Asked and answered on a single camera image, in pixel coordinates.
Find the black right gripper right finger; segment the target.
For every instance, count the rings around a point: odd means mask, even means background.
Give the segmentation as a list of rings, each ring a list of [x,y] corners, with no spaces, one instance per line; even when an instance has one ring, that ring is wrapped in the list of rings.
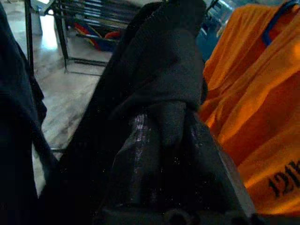
[[[191,204],[220,213],[256,212],[233,160],[193,112],[186,113],[182,141]]]

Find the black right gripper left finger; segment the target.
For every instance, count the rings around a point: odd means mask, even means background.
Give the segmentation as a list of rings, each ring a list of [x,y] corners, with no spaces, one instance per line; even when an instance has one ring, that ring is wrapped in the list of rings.
[[[111,207],[156,207],[161,194],[161,137],[149,112],[122,123],[109,183]]]

